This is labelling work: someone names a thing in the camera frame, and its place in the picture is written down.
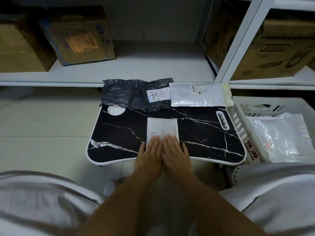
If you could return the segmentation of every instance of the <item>black marble tabletop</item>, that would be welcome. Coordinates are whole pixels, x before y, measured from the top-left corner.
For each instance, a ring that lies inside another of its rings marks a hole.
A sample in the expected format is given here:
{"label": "black marble tabletop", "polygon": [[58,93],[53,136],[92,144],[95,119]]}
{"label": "black marble tabletop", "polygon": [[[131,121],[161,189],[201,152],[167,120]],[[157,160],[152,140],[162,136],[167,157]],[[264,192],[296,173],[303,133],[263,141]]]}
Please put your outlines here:
{"label": "black marble tabletop", "polygon": [[[224,107],[177,107],[148,113],[126,108],[118,116],[102,106],[87,146],[87,157],[97,165],[135,158],[146,141],[147,119],[177,119],[180,143],[185,143],[191,158],[237,165],[245,158],[245,148]],[[229,130],[224,130],[216,111],[223,112]]]}

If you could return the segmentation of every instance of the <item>white shelf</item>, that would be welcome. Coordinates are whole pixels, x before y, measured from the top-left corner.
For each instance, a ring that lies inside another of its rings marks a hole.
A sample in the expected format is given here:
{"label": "white shelf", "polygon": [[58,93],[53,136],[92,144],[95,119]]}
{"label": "white shelf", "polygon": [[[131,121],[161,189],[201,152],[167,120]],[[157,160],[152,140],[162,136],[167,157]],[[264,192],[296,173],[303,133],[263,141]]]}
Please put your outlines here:
{"label": "white shelf", "polygon": [[213,83],[213,74],[195,43],[150,41],[114,42],[117,59],[61,66],[57,60],[48,72],[0,73],[2,86],[102,87],[106,79]]}
{"label": "white shelf", "polygon": [[315,0],[275,0],[272,8],[315,11]]}
{"label": "white shelf", "polygon": [[231,88],[238,89],[293,89],[293,90],[315,90],[315,72],[305,66],[294,76],[269,78],[231,80]]}

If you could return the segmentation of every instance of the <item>crumpled black plastic bag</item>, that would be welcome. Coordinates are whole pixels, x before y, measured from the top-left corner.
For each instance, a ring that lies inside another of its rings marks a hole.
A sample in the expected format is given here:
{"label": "crumpled black plastic bag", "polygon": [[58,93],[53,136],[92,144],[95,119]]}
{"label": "crumpled black plastic bag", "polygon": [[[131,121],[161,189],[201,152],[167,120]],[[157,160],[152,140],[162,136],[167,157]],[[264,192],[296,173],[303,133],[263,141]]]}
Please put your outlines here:
{"label": "crumpled black plastic bag", "polygon": [[123,108],[147,109],[148,112],[158,111],[161,108],[171,108],[171,100],[149,102],[147,90],[169,87],[172,78],[159,79],[151,82],[131,79],[103,80],[103,96],[100,106],[119,105]]}

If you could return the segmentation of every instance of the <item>left hand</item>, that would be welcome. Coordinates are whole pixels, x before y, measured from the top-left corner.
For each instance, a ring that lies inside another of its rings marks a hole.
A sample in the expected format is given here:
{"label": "left hand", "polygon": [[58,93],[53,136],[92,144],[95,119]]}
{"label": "left hand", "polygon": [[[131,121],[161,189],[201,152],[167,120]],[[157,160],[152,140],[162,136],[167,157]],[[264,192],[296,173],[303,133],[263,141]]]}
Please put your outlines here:
{"label": "left hand", "polygon": [[150,183],[160,178],[163,169],[163,142],[159,136],[152,137],[146,150],[145,142],[140,146],[138,156],[135,161],[134,172],[141,171],[145,177],[148,177]]}

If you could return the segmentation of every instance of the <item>brown cardboard box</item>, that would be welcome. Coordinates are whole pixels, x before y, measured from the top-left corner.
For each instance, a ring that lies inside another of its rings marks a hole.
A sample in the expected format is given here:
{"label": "brown cardboard box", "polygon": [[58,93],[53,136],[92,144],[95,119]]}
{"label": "brown cardboard box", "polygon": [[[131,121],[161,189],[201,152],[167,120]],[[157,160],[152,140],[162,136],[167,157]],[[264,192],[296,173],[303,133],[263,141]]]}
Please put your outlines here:
{"label": "brown cardboard box", "polygon": [[206,54],[220,68],[246,11],[238,2],[223,1],[213,24],[208,27]]}
{"label": "brown cardboard box", "polygon": [[315,22],[266,19],[231,80],[293,76],[315,57]]}
{"label": "brown cardboard box", "polygon": [[28,14],[0,14],[0,72],[48,71],[55,60],[37,21],[30,23]]}
{"label": "brown cardboard box", "polygon": [[115,59],[103,7],[52,7],[40,21],[63,66]]}
{"label": "brown cardboard box", "polygon": [[310,67],[312,70],[315,71],[315,59],[312,59],[308,64],[308,67]]}

